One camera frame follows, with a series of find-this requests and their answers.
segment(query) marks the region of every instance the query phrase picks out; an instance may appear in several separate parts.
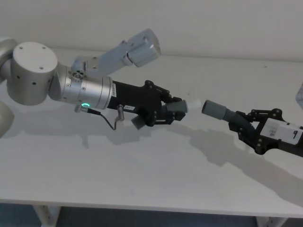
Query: gray flexible tube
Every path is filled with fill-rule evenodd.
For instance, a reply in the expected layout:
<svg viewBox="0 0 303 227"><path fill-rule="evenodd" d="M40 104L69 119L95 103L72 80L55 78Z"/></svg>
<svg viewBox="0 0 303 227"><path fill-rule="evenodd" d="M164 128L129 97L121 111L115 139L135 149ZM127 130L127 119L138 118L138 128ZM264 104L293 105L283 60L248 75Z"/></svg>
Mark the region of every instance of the gray flexible tube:
<svg viewBox="0 0 303 227"><path fill-rule="evenodd" d="M255 128L251 125L251 123L245 120L241 115L226 108L226 106L220 105L210 100L205 101L202 108L202 113L219 120L241 125L244 129L247 130L249 135L255 131Z"/></svg>

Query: white tabletop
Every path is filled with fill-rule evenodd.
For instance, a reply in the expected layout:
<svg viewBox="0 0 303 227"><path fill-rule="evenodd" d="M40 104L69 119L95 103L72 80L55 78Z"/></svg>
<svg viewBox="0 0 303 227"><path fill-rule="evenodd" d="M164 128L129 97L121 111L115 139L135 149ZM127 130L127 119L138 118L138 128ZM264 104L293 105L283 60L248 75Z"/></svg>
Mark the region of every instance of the white tabletop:
<svg viewBox="0 0 303 227"><path fill-rule="evenodd" d="M55 50L62 63L77 54ZM295 94L303 64L166 57L113 79L146 79L184 99L210 99L232 110L281 108L303 125ZM303 158L280 150L254 154L228 124L200 110L169 126L137 131L131 114L112 131L97 116L49 98L38 106L1 100L15 113L0 139L0 201L104 208L303 218ZM115 111L104 113L111 121Z"/></svg>

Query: white nozzle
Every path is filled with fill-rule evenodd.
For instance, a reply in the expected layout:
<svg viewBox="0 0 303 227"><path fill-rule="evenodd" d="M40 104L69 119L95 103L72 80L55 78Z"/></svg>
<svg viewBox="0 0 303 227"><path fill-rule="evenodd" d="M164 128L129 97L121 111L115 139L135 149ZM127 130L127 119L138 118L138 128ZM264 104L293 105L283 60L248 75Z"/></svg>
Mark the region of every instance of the white nozzle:
<svg viewBox="0 0 303 227"><path fill-rule="evenodd" d="M187 105L187 111L195 110L195 109L201 109L202 108L202 102L200 99L196 99L193 101L186 101Z"/></svg>

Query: white wall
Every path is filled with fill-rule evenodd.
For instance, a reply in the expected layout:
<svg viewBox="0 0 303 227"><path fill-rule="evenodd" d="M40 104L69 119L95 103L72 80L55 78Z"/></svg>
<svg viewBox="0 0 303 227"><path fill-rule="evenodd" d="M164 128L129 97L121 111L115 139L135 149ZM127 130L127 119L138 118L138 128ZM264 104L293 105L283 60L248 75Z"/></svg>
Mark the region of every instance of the white wall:
<svg viewBox="0 0 303 227"><path fill-rule="evenodd" d="M164 53L303 60L301 0L2 0L0 34L107 50L152 28Z"/></svg>
<svg viewBox="0 0 303 227"><path fill-rule="evenodd" d="M78 54L55 50L71 64ZM303 125L295 94L303 65L294 62L162 56L114 80L147 79L184 99L211 99L232 110L281 108ZM200 110L169 126L112 131L98 116L49 98L37 106L1 100L15 113L0 140L0 201L129 209L303 217L303 158L279 150L263 157L238 141L228 124ZM106 110L110 121L115 111Z"/></svg>

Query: robotic arm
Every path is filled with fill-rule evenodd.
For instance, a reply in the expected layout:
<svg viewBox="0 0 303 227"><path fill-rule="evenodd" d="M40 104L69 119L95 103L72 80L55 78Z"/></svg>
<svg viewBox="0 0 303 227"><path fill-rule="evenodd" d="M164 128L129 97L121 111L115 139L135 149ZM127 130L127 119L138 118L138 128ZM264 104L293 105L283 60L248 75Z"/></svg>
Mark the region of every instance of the robotic arm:
<svg viewBox="0 0 303 227"><path fill-rule="evenodd" d="M93 108L115 109L118 117L115 126L111 126L113 130L117 121L124 120L123 112L131 112L138 115L132 122L140 129L180 121L192 106L149 80L136 87L109 77L124 66L141 67L159 56L159 41L150 29L99 57L77 57L71 67L58 63L53 51L42 44L17 44L13 39L3 39L0 78L1 82L8 81L8 94L17 103L38 105L49 95L55 101L76 105L76 112L102 116L110 126L105 116Z"/></svg>
<svg viewBox="0 0 303 227"><path fill-rule="evenodd" d="M283 120L282 110L252 110L245 114L207 100L202 113L228 122L231 131L259 155L280 149L303 157L303 127ZM251 122L259 122L254 128Z"/></svg>

